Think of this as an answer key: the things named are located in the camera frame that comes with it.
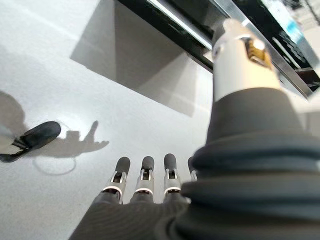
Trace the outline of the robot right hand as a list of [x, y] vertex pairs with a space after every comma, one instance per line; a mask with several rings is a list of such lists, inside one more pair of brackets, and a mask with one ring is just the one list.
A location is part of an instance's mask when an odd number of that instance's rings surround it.
[[213, 100], [205, 145], [190, 159], [195, 181], [162, 204], [148, 190], [129, 204], [102, 190], [73, 240], [317, 240], [320, 140], [306, 132], [250, 30], [214, 26]]

